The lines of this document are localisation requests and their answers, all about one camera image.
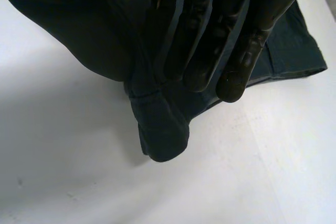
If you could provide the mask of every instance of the white table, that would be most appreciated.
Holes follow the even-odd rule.
[[[0,223],[336,223],[336,25],[299,4],[329,70],[216,106],[158,164],[122,85],[0,0]]]

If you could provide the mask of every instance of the dark fabric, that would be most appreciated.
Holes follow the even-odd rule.
[[[247,6],[229,37],[222,60],[208,88],[191,93],[179,82],[161,75],[182,0],[154,68],[139,36],[149,0],[10,0],[28,18],[46,29],[86,67],[113,80],[125,80],[120,69],[130,70],[125,83],[139,123],[144,154],[168,161],[187,147],[189,123],[217,104],[216,82],[233,49]],[[256,64],[249,86],[271,80],[306,77],[327,66],[295,2],[276,24]]]

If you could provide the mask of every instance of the robotic hand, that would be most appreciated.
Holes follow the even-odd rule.
[[[235,102],[244,93],[259,54],[277,20],[295,0],[250,0],[248,13],[232,54],[217,83],[217,96],[225,102]],[[206,29],[196,47],[191,50],[205,19],[209,0],[184,0],[183,11],[174,34],[164,66],[169,80],[183,81],[193,92],[206,89],[222,56],[227,38],[233,30],[245,0],[213,0],[212,13]],[[171,21],[176,0],[152,0],[148,17],[165,17]],[[161,27],[144,30],[145,38],[153,38],[160,45],[169,22],[159,22]],[[152,48],[155,55],[158,48]]]

